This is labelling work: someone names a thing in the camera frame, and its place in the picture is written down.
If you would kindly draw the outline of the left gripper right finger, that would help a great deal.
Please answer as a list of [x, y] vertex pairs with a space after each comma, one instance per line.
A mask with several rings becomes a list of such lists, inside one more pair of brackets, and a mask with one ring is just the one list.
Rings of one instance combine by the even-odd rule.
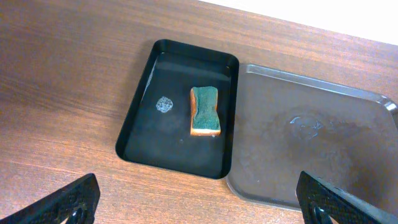
[[397, 217], [326, 182], [301, 171], [297, 199], [305, 223], [397, 223]]

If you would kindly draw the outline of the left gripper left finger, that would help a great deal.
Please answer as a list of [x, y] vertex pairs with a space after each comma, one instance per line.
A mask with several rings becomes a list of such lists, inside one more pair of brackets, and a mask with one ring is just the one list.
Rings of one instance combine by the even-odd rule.
[[99, 199], [96, 176], [90, 173], [1, 219], [1, 223], [92, 224]]

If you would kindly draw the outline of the green and orange sponge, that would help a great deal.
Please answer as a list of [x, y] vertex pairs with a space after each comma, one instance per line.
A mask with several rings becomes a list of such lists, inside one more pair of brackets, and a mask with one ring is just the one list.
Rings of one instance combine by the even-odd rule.
[[190, 90], [191, 136], [219, 136], [220, 119], [217, 113], [218, 89], [213, 86], [192, 87]]

